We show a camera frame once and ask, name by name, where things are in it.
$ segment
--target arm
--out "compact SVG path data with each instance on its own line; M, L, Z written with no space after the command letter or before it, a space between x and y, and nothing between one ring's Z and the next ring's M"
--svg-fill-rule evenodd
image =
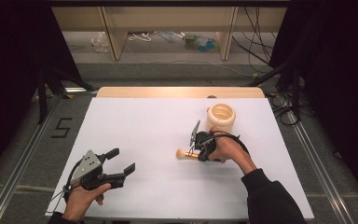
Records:
M211 131L218 134L216 127L212 127ZM216 150L209 159L220 159L222 162L234 160L241 168L244 174L241 181L248 190L251 223L306 223L295 200L283 185L278 181L271 182L234 140L217 138Z
M100 197L111 188L110 184L104 184L94 190L86 190L81 186L72 189L63 214L55 212L48 224L73 224L83 220L92 201L103 205Z

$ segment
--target black sweatshirt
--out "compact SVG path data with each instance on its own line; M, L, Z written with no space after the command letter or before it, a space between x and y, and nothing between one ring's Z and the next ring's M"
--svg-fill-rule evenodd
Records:
M262 169L257 169L241 179L248 190L248 214L252 224L307 223L295 200L283 185L271 182ZM74 224L55 212L48 224Z

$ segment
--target floor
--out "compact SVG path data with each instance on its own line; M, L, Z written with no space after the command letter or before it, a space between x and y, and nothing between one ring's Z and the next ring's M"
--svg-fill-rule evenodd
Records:
M216 39L213 33L192 34ZM120 60L112 61L109 52L101 52L103 48L97 51L91 45L99 38L98 33L64 33L64 36L81 76L97 87L242 86L271 69L262 62L268 60L268 56L255 43L252 43L251 51L261 60L255 56L249 57L249 53L232 42L228 60L222 61L216 49L201 52L187 46L178 35L151 32L145 37L138 35L145 40L149 37L150 41L137 37L128 39ZM248 49L251 42L245 36L252 38L253 34L234 34L235 39ZM263 43L273 48L274 36L262 34ZM275 92L274 84L278 78L273 77L262 84L264 93ZM68 82L64 82L64 85L76 87ZM9 194L7 203L1 207L4 213L0 214L0 223L47 223L47 205L90 100L95 96L95 92L70 91L78 92L73 92L69 99L59 96L48 99L50 113L43 127L37 125L38 102L35 96L28 114L3 153L0 159L0 193L13 175L17 175L19 181L15 191ZM271 107L276 109L276 106L290 102L287 100L289 98L290 92L282 93L280 98L273 98ZM277 123L315 215L315 219L308 220L308 223L358 223L358 184L345 163L333 154L334 145L311 108L306 107L306 94L302 94L301 103L303 107L299 124L284 125L293 121L290 113L278 116ZM65 137L54 138L53 135L63 134L62 130L56 130L59 122L70 127L70 130ZM35 131L40 131L40 136L35 137ZM18 161L23 160L22 155L29 149L26 154L30 158L25 160L24 168L13 174ZM347 209L344 215L340 214L342 208ZM107 222L87 220L86 223Z

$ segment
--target person's left hand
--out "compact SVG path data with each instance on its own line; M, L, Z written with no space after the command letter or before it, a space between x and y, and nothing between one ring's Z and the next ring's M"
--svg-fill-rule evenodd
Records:
M101 195L111 188L110 184L104 184L93 190L83 189L81 186L72 189L68 202L66 203L65 212L62 217L73 222L80 222L86 215L92 201L96 201L98 205L103 205Z

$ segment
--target white table surface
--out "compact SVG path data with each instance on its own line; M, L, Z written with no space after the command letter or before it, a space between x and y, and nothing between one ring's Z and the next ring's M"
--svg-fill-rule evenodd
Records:
M121 220L247 219L247 191L240 168L233 162L178 160L176 150L189 149L191 132L206 108L228 104L236 111L233 134L248 147L270 180L279 180L297 202L304 218L314 218L282 140L267 99L94 98L54 192L62 190L70 171L88 150L103 154L118 147L120 154L103 165L105 174L123 172L136 163L124 188L104 194L86 214ZM48 211L54 209L53 200ZM64 200L56 211L63 212Z

